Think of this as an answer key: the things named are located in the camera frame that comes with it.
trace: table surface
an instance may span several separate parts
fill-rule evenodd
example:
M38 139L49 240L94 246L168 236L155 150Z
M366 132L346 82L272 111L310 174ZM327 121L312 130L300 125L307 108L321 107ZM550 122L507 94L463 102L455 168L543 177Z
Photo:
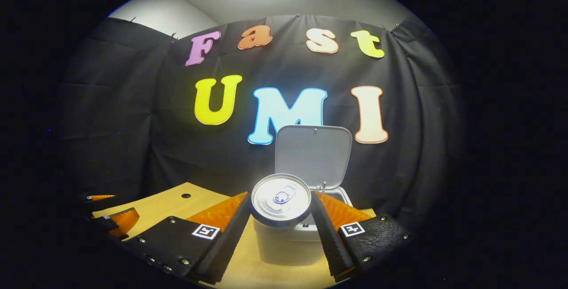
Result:
M183 198L182 194L190 194L191 197ZM140 219L128 232L131 238L168 216L188 218L227 198L229 196L186 182L135 202L93 212L93 216L99 218L128 208L136 208ZM372 209L362 211L372 217L376 216ZM320 250L321 258L312 265L272 265L263 262L253 222L250 216L223 275L223 280L215 285L202 283L203 285L219 289L264 289L267 287L270 289L322 289L335 285L333 277L329 275L329 267L321 243L315 247L316 251Z

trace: container lid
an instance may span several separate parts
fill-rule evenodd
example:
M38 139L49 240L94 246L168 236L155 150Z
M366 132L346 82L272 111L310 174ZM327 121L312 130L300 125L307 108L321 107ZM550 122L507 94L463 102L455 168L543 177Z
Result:
M276 134L276 173L293 174L310 189L325 182L325 189L343 181L349 155L351 133L343 127L288 125Z

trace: white wall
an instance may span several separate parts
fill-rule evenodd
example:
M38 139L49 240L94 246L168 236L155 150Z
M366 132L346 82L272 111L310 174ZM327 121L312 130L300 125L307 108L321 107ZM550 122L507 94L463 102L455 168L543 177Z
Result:
M392 29L414 16L396 0L131 0L110 17L131 20L182 38L238 20L264 16L313 14Z

